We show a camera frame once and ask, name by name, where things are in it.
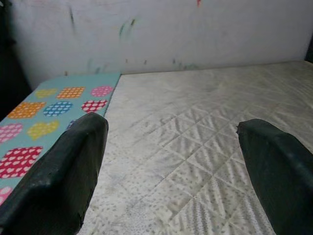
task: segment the yellow polka dot heart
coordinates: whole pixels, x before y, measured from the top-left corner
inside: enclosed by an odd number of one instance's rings
[[[35,94],[37,98],[45,98],[52,94],[55,94],[57,90],[58,89],[42,89],[42,90],[36,91]]]
[[[52,121],[48,123],[37,122],[28,129],[27,134],[31,137],[33,141],[35,141],[36,139],[44,135],[54,132],[56,129],[58,129],[58,126],[58,121]]]

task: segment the quilted pattern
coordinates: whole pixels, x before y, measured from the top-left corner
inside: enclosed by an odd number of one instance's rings
[[[239,149],[262,118],[313,150],[305,62],[122,76],[80,235],[274,235]]]

